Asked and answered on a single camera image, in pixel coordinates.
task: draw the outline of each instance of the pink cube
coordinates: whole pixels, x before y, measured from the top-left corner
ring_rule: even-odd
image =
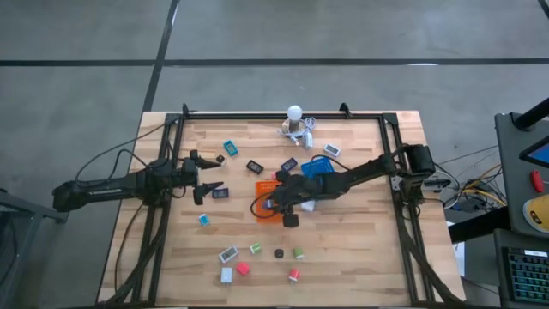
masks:
[[[250,266],[244,262],[240,262],[237,265],[237,272],[242,276],[246,276],[250,272]]]

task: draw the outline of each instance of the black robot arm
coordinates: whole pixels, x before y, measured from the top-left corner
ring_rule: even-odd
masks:
[[[398,162],[395,162],[395,157],[400,153],[406,155],[410,166],[407,170],[397,168]],[[355,185],[386,175],[391,176],[391,181],[398,185],[403,201],[421,200],[421,184],[434,173],[435,166],[427,146],[404,145],[393,154],[382,154],[375,160],[345,172],[321,173],[314,179],[279,171],[276,178],[281,185],[277,186],[268,199],[279,205],[274,207],[273,211],[284,215],[285,227],[297,227],[299,219],[293,213],[295,204],[310,200],[336,199]]]
[[[206,161],[196,150],[183,159],[176,168],[168,159],[152,161],[140,171],[128,173],[117,179],[90,181],[68,181],[53,190],[53,208],[60,212],[79,209],[88,203],[112,201],[125,198],[139,198],[146,205],[161,206],[159,201],[171,188],[191,186],[197,205],[202,204],[204,195],[222,182],[198,184],[198,168],[218,167],[217,162]]]

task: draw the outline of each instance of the green cube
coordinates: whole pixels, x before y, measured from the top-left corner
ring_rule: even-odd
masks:
[[[255,243],[255,244],[251,245],[250,246],[250,251],[251,251],[251,254],[256,254],[256,253],[261,252],[261,244]]]
[[[304,257],[303,255],[303,249],[301,248],[293,248],[293,255],[295,256],[295,258],[297,259],[301,259]]]

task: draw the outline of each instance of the keyboard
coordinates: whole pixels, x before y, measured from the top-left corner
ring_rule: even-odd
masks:
[[[503,250],[511,298],[549,304],[549,253],[508,247]]]

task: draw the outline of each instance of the white ball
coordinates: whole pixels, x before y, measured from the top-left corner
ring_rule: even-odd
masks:
[[[290,120],[300,120],[303,110],[299,106],[290,106],[288,108],[288,117]]]

